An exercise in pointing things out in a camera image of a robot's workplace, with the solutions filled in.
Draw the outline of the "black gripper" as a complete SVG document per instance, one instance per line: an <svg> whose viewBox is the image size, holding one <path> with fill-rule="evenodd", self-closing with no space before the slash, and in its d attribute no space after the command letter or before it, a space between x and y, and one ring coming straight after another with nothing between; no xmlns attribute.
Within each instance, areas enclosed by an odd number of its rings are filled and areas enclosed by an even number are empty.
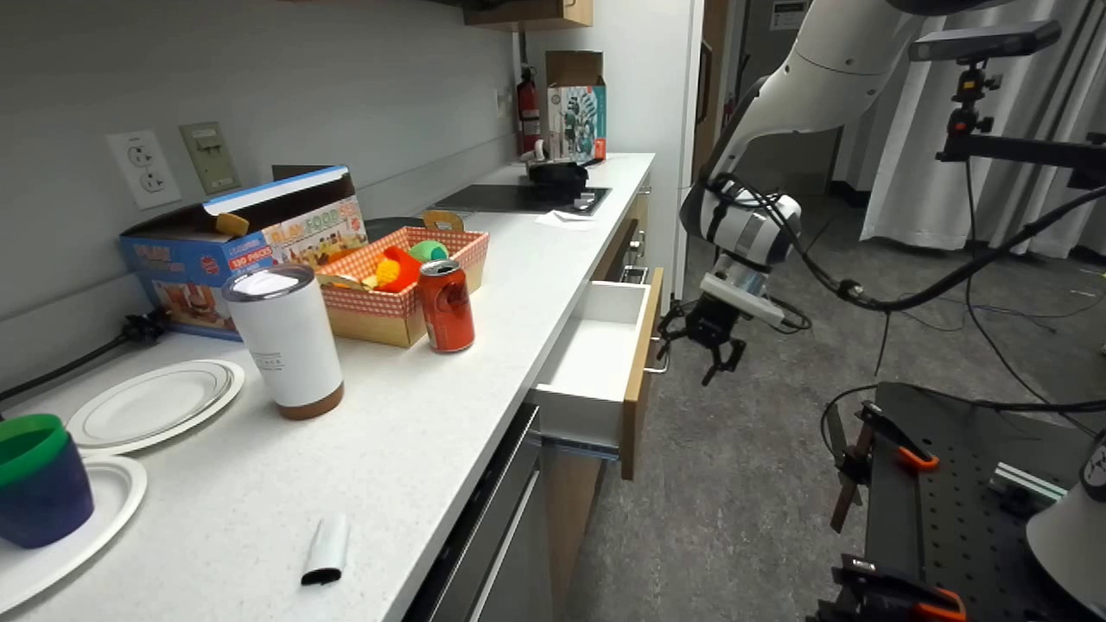
<svg viewBox="0 0 1106 622"><path fill-rule="evenodd" d="M740 313L727 302L703 295L690 313L670 308L652 329L657 360L670 352L677 339L690 339L713 351L713 363L703 385L713 385L720 373L732 373L746 352L746 344L732 334Z"/></svg>

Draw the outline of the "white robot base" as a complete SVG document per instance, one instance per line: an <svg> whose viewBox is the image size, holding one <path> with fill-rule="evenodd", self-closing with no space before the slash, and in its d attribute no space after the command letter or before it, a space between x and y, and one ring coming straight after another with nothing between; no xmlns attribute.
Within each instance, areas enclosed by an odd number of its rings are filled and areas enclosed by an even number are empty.
<svg viewBox="0 0 1106 622"><path fill-rule="evenodd" d="M1076 489L1027 521L1027 543L1049 576L1106 622L1106 431L1089 447Z"/></svg>

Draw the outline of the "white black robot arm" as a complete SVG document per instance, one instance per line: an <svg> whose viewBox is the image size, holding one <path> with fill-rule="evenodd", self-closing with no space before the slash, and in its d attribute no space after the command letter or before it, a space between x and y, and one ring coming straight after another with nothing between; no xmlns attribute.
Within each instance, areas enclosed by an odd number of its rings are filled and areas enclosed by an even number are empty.
<svg viewBox="0 0 1106 622"><path fill-rule="evenodd" d="M923 18L976 12L987 0L811 0L790 57L757 79L727 140L713 149L708 171L686 197L682 229L708 242L713 270L695 302L675 302L662 317L662 352L675 339L697 344L713 363L707 381L737 371L746 344L740 321L769 321L791 334L809 317L765 291L769 275L798 245L803 204L790 194L757 189L740 180L743 159L760 141L831 134L858 121L889 87L901 59L958 64L973 79L958 91L952 147L976 147L973 105L982 96L977 71L990 59L1030 57L1051 47L1055 20L1022 28L967 28L917 36Z"/></svg>

